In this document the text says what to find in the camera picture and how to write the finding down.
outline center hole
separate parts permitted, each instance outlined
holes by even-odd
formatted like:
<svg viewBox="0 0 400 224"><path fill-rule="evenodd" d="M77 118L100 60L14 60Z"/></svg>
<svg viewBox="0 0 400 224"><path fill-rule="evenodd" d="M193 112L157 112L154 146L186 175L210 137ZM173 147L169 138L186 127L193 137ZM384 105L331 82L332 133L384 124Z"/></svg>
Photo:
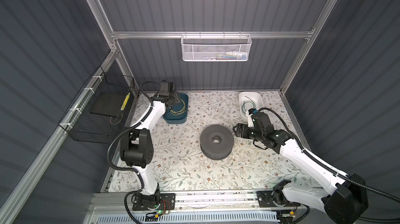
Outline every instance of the center hole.
<svg viewBox="0 0 400 224"><path fill-rule="evenodd" d="M212 138L212 141L213 141L214 143L220 143L222 140L221 140L221 137L219 137L219 136L214 136L214 137Z"/></svg>

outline black wire basket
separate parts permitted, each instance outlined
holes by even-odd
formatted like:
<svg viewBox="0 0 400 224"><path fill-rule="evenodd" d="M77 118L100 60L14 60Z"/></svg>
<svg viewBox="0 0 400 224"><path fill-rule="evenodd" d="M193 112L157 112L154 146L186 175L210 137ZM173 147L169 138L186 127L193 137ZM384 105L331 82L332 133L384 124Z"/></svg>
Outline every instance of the black wire basket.
<svg viewBox="0 0 400 224"><path fill-rule="evenodd" d="M75 141L111 143L125 127L135 100L134 83L131 76L103 72L91 88L84 89L87 90L86 94L78 105L74 107L74 103L71 103L62 117L64 119L72 111L70 119L67 122L61 120L58 125ZM113 103L113 109L106 114L95 112L96 109L101 110L102 106L107 107L108 103L99 106L99 101L104 97L117 97L120 105Z"/></svg>

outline wire basket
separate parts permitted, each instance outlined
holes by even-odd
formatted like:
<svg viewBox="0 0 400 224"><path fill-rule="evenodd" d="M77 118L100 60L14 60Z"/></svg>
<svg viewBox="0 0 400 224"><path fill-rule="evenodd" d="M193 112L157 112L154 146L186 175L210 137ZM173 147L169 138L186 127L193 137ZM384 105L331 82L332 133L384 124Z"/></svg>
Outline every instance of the wire basket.
<svg viewBox="0 0 400 224"><path fill-rule="evenodd" d="M184 34L181 37L184 61L247 61L251 37L246 34Z"/></svg>
<svg viewBox="0 0 400 224"><path fill-rule="evenodd" d="M69 111L73 111L72 116L67 122L60 121L58 125L75 141L109 144L123 130L127 121L135 100L134 79L130 76L103 72L91 88L84 90L86 94L78 105L71 108L71 104L70 109L64 113L65 116ZM124 96L125 100L121 105L124 109L118 108L116 117L91 113L97 99L103 93Z"/></svg>

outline yellow wire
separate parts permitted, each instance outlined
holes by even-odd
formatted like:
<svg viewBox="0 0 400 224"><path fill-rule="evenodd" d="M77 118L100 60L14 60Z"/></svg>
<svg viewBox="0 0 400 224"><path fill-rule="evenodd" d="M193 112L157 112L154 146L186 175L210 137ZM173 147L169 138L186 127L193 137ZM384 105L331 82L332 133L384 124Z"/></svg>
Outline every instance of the yellow wire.
<svg viewBox="0 0 400 224"><path fill-rule="evenodd" d="M183 114L184 112L186 112L186 110L185 110L185 102L181 99L181 101L183 102L183 108L181 109L181 110L179 110L179 111L173 111L172 110L172 108L171 108L171 114L173 115L173 116L178 116L178 115L181 115L181 114Z"/></svg>

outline black mounting plate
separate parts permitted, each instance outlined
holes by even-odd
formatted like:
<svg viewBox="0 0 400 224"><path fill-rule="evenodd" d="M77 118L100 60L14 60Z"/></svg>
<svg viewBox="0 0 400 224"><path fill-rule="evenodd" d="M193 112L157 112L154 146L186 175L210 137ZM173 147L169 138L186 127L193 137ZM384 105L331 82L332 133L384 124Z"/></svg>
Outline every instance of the black mounting plate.
<svg viewBox="0 0 400 224"><path fill-rule="evenodd" d="M175 194L160 194L160 205L156 209L148 209L143 205L143 203L138 199L138 196L135 196L132 211L146 211L146 210L152 210L152 211L157 211L157 210L164 210L164 203L163 201L167 201L170 203L171 208L169 208L169 205L166 205L165 210L173 210L175 208Z"/></svg>
<svg viewBox="0 0 400 224"><path fill-rule="evenodd" d="M278 205L274 202L273 191L257 191L257 201L261 208L272 208L272 207L298 207L301 204L297 202L287 202L284 205Z"/></svg>

